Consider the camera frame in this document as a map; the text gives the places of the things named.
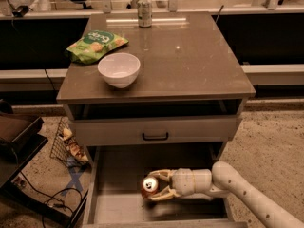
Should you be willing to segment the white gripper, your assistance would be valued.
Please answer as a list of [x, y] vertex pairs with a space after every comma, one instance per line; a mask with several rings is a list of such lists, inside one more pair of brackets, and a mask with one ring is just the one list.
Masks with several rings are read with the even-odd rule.
[[170, 182], [172, 187], [165, 187], [159, 193], [148, 197], [151, 201], [171, 200], [177, 196], [187, 197], [209, 191], [212, 185], [212, 173], [208, 169], [191, 170], [180, 168], [176, 171], [170, 169], [155, 170], [149, 176]]

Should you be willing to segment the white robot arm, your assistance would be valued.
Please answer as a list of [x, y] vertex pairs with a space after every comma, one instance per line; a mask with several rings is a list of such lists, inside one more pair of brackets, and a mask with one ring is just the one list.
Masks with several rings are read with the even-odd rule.
[[266, 228], [304, 228], [304, 223], [269, 199], [230, 164], [217, 161], [212, 169], [162, 169], [142, 180], [142, 198], [149, 201], [173, 198], [226, 198], [234, 194]]

